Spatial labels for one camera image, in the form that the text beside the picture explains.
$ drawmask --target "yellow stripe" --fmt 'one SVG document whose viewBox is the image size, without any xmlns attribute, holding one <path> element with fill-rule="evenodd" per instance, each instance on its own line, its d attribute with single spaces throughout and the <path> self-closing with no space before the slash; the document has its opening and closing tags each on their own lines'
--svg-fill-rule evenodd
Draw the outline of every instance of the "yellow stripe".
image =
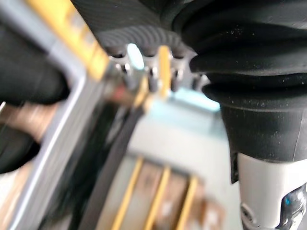
<svg viewBox="0 0 307 230">
<path fill-rule="evenodd" d="M 79 57 L 90 75 L 100 80 L 109 58 L 70 0 L 26 0 Z"/>
<path fill-rule="evenodd" d="M 134 167 L 132 176 L 130 178 L 127 190 L 126 190 L 125 195 L 124 195 L 124 197 L 121 201 L 118 213 L 116 214 L 114 223 L 112 225 L 112 228 L 111 228 L 112 230 L 119 230 L 119 228 L 120 228 L 120 226 L 123 222 L 126 211 L 128 209 L 128 205 L 129 205 L 130 200 L 131 200 L 131 196 L 132 196 L 135 184 L 138 180 L 138 177 L 139 177 L 139 174 L 140 174 L 140 171 L 141 171 L 141 168 L 142 168 L 142 164 L 143 164 L 143 159 L 138 158 L 136 165 Z"/>
<path fill-rule="evenodd" d="M 163 195 L 164 195 L 170 174 L 171 174 L 170 168 L 165 167 L 163 174 L 162 174 L 162 177 L 161 177 L 161 181 L 160 181 L 157 193 L 154 197 L 152 206 L 150 208 L 149 215 L 147 217 L 144 230 L 151 230 L 153 228 L 154 219 L 157 215 L 158 208 L 160 207 L 161 201 L 163 199 Z"/>
<path fill-rule="evenodd" d="M 188 217 L 189 217 L 189 213 L 191 210 L 191 206 L 192 206 L 192 202 L 194 199 L 194 195 L 196 192 L 196 188 L 197 188 L 197 178 L 196 177 L 191 177 L 190 179 L 190 183 L 189 183 L 189 187 L 188 187 L 188 191 L 187 191 L 187 195 L 179 216 L 179 221 L 178 224 L 176 226 L 176 230 L 184 230 Z"/>
<path fill-rule="evenodd" d="M 135 108 L 139 107 L 148 95 L 148 79 L 143 77 L 140 81 L 139 89 L 137 95 L 135 96 L 133 106 Z"/>
<path fill-rule="evenodd" d="M 159 78 L 162 82 L 160 96 L 166 98 L 168 95 L 168 91 L 171 87 L 171 64 L 170 64 L 169 48 L 167 46 L 160 47 L 159 60 L 160 60 Z"/>
</svg>

